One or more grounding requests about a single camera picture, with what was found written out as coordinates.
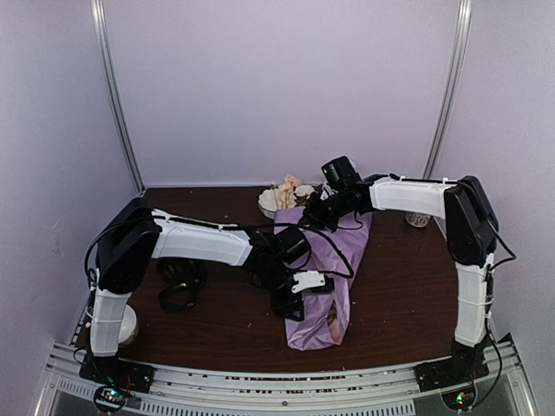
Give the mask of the scalloped white bowl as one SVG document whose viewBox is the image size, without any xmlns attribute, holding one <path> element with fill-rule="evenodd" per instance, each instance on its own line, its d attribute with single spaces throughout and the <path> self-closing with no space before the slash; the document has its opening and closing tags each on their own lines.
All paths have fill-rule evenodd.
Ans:
<svg viewBox="0 0 555 416">
<path fill-rule="evenodd" d="M 268 219 L 274 219 L 278 211 L 277 190 L 268 188 L 263 190 L 258 196 L 258 208 Z"/>
</svg>

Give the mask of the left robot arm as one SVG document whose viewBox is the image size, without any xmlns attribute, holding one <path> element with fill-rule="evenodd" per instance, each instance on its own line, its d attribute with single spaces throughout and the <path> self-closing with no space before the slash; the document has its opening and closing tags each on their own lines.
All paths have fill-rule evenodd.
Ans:
<svg viewBox="0 0 555 416">
<path fill-rule="evenodd" d="M 124 378 L 116 360 L 119 333 L 128 299 L 151 260 L 186 259 L 244 267 L 271 296 L 272 312 L 284 319 L 304 318 L 303 297 L 290 264 L 309 250 L 296 225 L 275 234 L 264 227 L 214 224 L 180 218 L 152 209 L 145 199 L 132 199 L 93 242 L 95 302 L 89 345 L 92 372 L 107 385 Z"/>
</svg>

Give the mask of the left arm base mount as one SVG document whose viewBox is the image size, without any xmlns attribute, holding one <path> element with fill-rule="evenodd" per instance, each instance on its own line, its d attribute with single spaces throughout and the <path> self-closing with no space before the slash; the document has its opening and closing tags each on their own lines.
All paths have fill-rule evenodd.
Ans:
<svg viewBox="0 0 555 416">
<path fill-rule="evenodd" d="M 113 385 L 137 393 L 149 393 L 154 368 L 131 361 L 95 361 L 82 364 L 79 376 L 102 385 Z"/>
</svg>

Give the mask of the pink wrapping paper sheet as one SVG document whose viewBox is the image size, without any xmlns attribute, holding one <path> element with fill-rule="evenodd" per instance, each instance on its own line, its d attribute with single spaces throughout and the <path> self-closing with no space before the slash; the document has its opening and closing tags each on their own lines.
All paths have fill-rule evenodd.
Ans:
<svg viewBox="0 0 555 416">
<path fill-rule="evenodd" d="M 352 270 L 357 272 L 361 265 L 369 241 L 372 215 L 370 213 L 348 214 L 339 221 L 339 228 L 323 233 L 330 237 L 346 257 Z M 307 231 L 305 233 L 312 252 L 310 256 L 301 257 L 293 265 L 301 266 L 307 262 L 307 270 L 332 270 L 346 274 L 344 261 L 323 237 Z M 300 322 L 285 321 L 285 332 L 289 348 L 310 351 L 333 346 L 343 342 L 351 318 L 350 288 L 354 278 L 346 279 L 334 276 L 334 289 L 329 293 L 302 292 L 304 302 L 304 319 Z"/>
</svg>

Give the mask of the peach flower stem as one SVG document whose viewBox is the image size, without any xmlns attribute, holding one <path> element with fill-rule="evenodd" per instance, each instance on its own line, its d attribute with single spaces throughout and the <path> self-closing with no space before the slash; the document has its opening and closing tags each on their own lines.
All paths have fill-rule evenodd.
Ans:
<svg viewBox="0 0 555 416">
<path fill-rule="evenodd" d="M 290 209 L 296 206 L 295 190 L 301 184 L 302 181 L 300 179 L 288 174 L 284 177 L 282 184 L 271 186 L 278 210 Z"/>
</svg>

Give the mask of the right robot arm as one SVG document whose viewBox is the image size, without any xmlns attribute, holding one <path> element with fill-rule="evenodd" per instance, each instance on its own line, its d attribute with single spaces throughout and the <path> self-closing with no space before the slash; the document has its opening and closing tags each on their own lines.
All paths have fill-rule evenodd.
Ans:
<svg viewBox="0 0 555 416">
<path fill-rule="evenodd" d="M 464 348 L 446 361 L 444 373 L 452 382 L 464 381 L 478 367 L 478 358 L 469 348 L 477 348 L 486 338 L 499 231 L 480 181 L 474 176 L 408 179 L 393 173 L 364 178 L 345 156 L 321 170 L 332 193 L 309 197 L 303 211 L 307 224 L 335 231 L 346 215 L 374 211 L 403 211 L 444 222 L 447 251 L 458 278 L 454 344 Z"/>
</svg>

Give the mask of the black printed ribbon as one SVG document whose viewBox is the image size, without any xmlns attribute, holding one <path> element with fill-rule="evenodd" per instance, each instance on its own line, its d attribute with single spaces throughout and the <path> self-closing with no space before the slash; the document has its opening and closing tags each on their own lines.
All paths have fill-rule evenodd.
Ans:
<svg viewBox="0 0 555 416">
<path fill-rule="evenodd" d="M 207 269 L 203 261 L 164 257 L 157 262 L 156 269 L 166 285 L 158 294 L 163 311 L 177 314 L 197 304 L 198 293 L 207 279 Z"/>
</svg>

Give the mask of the patterned mug orange inside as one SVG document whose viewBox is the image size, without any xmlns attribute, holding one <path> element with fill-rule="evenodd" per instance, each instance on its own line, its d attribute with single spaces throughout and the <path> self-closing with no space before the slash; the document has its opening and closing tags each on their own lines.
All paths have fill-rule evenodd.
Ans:
<svg viewBox="0 0 555 416">
<path fill-rule="evenodd" d="M 428 226 L 431 216 L 417 212 L 406 212 L 404 219 L 409 225 L 421 229 Z"/>
</svg>

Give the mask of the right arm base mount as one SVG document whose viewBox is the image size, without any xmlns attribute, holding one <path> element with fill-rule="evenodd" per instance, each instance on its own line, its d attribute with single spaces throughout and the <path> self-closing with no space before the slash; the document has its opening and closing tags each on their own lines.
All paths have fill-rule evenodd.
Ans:
<svg viewBox="0 0 555 416">
<path fill-rule="evenodd" d="M 468 364 L 460 358 L 427 361 L 415 367 L 415 377 L 420 391 L 456 386 L 489 375 L 489 368 L 482 361 Z"/>
</svg>

